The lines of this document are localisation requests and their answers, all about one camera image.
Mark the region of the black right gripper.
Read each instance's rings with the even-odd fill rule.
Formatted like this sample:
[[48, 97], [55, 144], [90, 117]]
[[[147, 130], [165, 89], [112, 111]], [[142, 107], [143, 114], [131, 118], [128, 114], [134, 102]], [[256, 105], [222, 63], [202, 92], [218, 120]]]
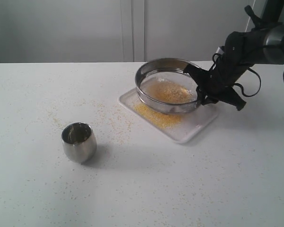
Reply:
[[262, 83], [258, 73], [251, 67], [255, 64], [267, 63], [264, 50], [266, 44], [266, 30], [253, 30], [250, 32], [232, 32], [225, 41], [224, 54], [213, 55], [213, 65], [209, 70], [204, 70], [193, 64], [188, 64], [183, 72], [197, 84], [197, 98], [202, 105], [223, 102], [242, 110], [246, 102], [233, 89], [237, 86], [244, 97], [253, 97], [258, 94], [248, 95], [244, 87], [237, 80], [246, 72], [255, 74]]

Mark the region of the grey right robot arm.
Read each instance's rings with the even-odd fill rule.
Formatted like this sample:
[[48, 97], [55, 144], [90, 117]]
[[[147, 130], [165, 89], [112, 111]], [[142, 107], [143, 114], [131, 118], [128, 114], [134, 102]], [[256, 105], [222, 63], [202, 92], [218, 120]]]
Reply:
[[237, 80], [246, 71], [254, 73], [252, 66], [255, 64], [284, 65], [284, 25], [232, 32], [213, 55], [213, 65], [209, 70], [188, 65], [184, 73], [197, 84], [197, 101], [201, 105], [221, 101], [240, 111], [246, 102], [233, 87], [243, 89]]

